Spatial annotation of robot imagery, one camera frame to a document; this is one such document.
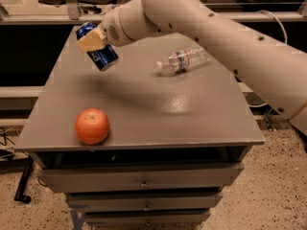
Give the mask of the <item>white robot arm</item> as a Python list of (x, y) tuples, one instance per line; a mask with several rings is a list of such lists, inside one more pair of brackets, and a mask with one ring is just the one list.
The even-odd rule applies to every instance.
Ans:
[(200, 0), (131, 0), (81, 37), (83, 52), (179, 33), (204, 48), (307, 134), (307, 54), (208, 9)]

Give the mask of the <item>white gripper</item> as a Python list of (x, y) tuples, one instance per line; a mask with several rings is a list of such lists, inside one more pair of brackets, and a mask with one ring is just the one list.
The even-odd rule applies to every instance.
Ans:
[(101, 28), (86, 32), (79, 28), (77, 45), (83, 53), (104, 49), (108, 43), (125, 46), (147, 37), (160, 36), (160, 29), (145, 15), (141, 0), (128, 3), (108, 11)]

